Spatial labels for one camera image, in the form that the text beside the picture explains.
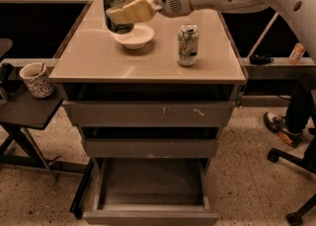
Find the white stick with black tip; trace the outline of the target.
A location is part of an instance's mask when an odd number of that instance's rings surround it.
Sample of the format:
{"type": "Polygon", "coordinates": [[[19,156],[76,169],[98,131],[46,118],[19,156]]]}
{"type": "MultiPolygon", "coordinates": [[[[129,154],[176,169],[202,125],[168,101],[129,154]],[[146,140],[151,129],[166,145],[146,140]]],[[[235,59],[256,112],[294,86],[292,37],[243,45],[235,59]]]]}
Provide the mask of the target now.
{"type": "Polygon", "coordinates": [[[264,39],[265,35],[268,33],[268,31],[270,30],[270,28],[272,27],[272,25],[274,24],[274,22],[276,21],[277,17],[278,17],[279,13],[275,12],[275,14],[273,15],[273,17],[270,19],[269,23],[266,25],[266,27],[264,28],[263,32],[260,34],[260,36],[258,37],[257,41],[255,42],[255,44],[253,45],[253,47],[251,48],[249,54],[247,55],[247,58],[250,59],[250,57],[255,53],[255,50],[258,48],[259,44],[262,42],[262,40],[264,39]]]}

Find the grey drawer cabinet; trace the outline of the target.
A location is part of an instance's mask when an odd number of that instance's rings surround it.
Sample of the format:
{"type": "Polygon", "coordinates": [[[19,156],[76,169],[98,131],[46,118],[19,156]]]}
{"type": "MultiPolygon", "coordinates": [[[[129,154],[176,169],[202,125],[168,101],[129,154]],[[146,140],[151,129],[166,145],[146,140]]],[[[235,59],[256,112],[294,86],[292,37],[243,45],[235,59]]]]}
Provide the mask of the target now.
{"type": "MultiPolygon", "coordinates": [[[[64,102],[234,103],[245,76],[215,12],[199,11],[178,19],[156,16],[149,25],[154,30],[153,40],[139,50],[129,50],[116,42],[105,27],[102,2],[93,1],[50,74],[64,102]],[[199,32],[197,62],[191,66],[177,62],[178,33],[186,24],[197,25],[199,32]]],[[[214,139],[218,142],[225,127],[74,126],[82,140],[214,139]]],[[[205,178],[213,157],[180,159],[198,159],[205,178]]],[[[98,185],[103,161],[115,158],[89,158],[95,163],[98,185]]]]}

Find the person's dark trouser leg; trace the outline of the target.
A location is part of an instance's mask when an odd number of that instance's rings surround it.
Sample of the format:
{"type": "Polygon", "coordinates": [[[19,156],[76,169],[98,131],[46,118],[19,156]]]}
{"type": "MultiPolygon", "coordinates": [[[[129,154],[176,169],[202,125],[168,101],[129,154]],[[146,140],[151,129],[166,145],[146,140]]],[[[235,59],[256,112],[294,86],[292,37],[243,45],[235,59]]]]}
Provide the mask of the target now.
{"type": "Polygon", "coordinates": [[[292,133],[301,133],[309,118],[315,120],[316,108],[311,91],[315,88],[313,80],[302,77],[296,84],[286,110],[285,124],[292,133]]]}

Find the patterned paper cup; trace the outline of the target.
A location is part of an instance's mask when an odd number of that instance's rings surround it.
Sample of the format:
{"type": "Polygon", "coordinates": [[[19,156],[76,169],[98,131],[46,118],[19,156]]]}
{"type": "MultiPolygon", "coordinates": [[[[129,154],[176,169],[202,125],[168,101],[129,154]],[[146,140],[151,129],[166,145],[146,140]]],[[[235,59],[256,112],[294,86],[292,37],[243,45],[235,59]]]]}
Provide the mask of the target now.
{"type": "Polygon", "coordinates": [[[49,73],[44,63],[31,63],[20,70],[20,77],[31,94],[38,99],[50,96],[55,88],[49,82],[49,73]]]}

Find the grey drawer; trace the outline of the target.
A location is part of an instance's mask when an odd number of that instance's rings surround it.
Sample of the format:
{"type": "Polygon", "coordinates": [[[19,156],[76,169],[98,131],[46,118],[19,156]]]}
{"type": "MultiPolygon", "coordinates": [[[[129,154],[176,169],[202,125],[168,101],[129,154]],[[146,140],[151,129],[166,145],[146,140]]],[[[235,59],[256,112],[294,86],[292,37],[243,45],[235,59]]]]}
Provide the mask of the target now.
{"type": "Polygon", "coordinates": [[[106,159],[93,208],[97,226],[213,226],[198,159],[106,159]]]}
{"type": "Polygon", "coordinates": [[[95,158],[211,158],[219,142],[214,139],[83,139],[95,158]]]}
{"type": "Polygon", "coordinates": [[[234,103],[65,101],[63,107],[81,127],[220,127],[234,103]]]}

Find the dark side table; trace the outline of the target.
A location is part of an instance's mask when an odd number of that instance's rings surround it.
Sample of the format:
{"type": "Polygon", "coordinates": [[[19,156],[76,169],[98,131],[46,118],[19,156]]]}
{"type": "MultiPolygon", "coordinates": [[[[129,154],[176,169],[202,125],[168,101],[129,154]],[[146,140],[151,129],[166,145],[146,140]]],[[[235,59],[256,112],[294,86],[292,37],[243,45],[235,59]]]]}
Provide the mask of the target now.
{"type": "Polygon", "coordinates": [[[62,102],[57,91],[44,99],[33,97],[24,87],[16,91],[0,109],[0,125],[9,134],[1,145],[0,163],[47,169],[54,178],[54,170],[83,174],[85,165],[45,159],[30,134],[30,129],[45,130],[62,102]],[[5,153],[13,141],[26,156],[5,153]]]}

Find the person's shoe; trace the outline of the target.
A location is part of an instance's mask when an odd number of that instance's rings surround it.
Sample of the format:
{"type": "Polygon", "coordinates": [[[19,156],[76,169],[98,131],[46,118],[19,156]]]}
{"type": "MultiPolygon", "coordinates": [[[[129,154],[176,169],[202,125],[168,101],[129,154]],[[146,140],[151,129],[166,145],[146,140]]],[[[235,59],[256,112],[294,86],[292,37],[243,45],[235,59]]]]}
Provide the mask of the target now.
{"type": "Polygon", "coordinates": [[[284,116],[267,112],[267,113],[264,113],[263,119],[264,119],[264,124],[266,128],[270,132],[276,134],[287,145],[293,148],[298,147],[298,145],[300,144],[302,140],[303,133],[290,132],[285,124],[284,116]]]}

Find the top grey drawer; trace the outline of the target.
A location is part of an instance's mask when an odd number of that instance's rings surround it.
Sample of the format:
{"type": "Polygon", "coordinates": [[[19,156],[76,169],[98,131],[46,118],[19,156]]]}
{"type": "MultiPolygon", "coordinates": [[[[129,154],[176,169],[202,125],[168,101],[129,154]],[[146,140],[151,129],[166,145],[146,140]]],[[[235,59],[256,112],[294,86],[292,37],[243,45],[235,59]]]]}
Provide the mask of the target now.
{"type": "Polygon", "coordinates": [[[65,101],[63,107],[81,127],[220,127],[234,103],[65,101]]]}

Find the white paper bowl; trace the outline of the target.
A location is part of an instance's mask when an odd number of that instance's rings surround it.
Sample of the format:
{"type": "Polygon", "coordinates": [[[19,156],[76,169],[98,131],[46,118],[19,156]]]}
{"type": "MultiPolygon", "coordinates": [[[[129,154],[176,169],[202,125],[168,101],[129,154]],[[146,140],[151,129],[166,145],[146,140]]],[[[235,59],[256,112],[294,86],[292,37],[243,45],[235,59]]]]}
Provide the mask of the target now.
{"type": "Polygon", "coordinates": [[[128,34],[113,34],[116,42],[131,50],[141,49],[154,37],[154,30],[145,24],[135,24],[128,34]]]}

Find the white and green soda can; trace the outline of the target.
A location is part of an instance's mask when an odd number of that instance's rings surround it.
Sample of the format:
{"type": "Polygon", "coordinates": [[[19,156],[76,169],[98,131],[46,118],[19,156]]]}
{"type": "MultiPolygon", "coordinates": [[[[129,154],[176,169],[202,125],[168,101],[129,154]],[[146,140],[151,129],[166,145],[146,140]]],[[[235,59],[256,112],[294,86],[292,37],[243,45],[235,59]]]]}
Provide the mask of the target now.
{"type": "Polygon", "coordinates": [[[186,24],[180,27],[178,33],[178,59],[182,66],[191,66],[198,59],[198,26],[186,24]]]}

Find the black object on ledge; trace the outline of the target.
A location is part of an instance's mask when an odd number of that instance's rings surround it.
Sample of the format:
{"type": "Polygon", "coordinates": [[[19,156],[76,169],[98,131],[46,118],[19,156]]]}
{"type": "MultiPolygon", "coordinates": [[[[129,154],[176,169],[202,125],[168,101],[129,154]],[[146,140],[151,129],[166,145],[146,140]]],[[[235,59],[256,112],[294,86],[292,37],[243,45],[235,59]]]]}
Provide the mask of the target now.
{"type": "Polygon", "coordinates": [[[274,62],[275,60],[268,54],[258,55],[253,54],[250,56],[250,63],[253,65],[265,65],[274,62]]]}

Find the bottom grey drawer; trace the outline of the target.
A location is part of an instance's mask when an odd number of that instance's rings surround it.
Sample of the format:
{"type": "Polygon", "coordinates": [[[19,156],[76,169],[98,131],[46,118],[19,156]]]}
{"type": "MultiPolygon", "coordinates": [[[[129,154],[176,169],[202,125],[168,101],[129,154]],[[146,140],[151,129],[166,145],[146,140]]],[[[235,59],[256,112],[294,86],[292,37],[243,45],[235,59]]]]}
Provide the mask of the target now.
{"type": "Polygon", "coordinates": [[[97,226],[213,226],[198,159],[106,159],[93,208],[97,226]]]}

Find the middle grey drawer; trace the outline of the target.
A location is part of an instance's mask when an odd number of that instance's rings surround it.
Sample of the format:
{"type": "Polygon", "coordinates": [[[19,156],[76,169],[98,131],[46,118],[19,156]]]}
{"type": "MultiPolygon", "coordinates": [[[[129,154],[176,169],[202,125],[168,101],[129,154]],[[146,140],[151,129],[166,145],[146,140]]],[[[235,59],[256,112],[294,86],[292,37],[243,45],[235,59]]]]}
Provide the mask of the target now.
{"type": "Polygon", "coordinates": [[[211,158],[219,142],[214,139],[83,139],[95,158],[211,158]]]}

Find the black office chair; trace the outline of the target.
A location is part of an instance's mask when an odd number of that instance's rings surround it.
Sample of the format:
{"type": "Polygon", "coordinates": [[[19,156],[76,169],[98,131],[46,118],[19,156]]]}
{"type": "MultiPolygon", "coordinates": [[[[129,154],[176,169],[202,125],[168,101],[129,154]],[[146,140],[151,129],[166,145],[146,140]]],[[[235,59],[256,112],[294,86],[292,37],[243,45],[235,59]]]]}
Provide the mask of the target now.
{"type": "MultiPolygon", "coordinates": [[[[276,163],[279,158],[285,159],[294,165],[316,174],[316,136],[313,137],[302,158],[295,157],[281,150],[272,148],[267,156],[268,160],[276,163]]],[[[290,226],[301,226],[303,224],[302,217],[316,205],[316,194],[314,194],[304,205],[297,211],[286,216],[286,220],[290,226]]]]}

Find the orange drink bottle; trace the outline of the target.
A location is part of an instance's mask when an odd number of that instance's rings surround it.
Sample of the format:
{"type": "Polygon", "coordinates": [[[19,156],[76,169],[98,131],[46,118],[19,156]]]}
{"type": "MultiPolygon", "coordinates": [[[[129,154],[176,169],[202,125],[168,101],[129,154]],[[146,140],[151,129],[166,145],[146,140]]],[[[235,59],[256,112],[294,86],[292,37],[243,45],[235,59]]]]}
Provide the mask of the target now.
{"type": "Polygon", "coordinates": [[[302,43],[298,42],[294,46],[290,56],[288,57],[288,62],[291,64],[297,64],[299,60],[301,59],[301,57],[303,56],[304,52],[305,52],[305,47],[303,46],[302,43]]]}

